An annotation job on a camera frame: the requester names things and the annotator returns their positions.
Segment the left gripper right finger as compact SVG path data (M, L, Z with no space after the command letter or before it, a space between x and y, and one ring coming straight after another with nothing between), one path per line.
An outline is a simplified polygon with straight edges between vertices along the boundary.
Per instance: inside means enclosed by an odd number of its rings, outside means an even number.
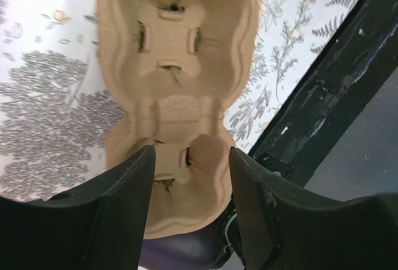
M340 202L232 148L229 168L247 269L396 269L397 195Z

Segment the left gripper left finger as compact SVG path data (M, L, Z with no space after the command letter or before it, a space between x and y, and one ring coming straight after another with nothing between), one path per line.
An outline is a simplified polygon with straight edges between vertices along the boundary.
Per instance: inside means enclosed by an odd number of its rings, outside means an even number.
M1 199L2 269L137 269L155 168L145 146L48 200Z

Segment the brown cardboard cup carrier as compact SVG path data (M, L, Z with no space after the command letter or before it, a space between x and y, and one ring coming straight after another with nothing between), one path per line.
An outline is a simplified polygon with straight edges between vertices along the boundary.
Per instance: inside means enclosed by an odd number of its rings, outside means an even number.
M124 110L106 167L155 148L144 238L191 233L232 196L226 110L251 71L257 0L97 0L98 60Z

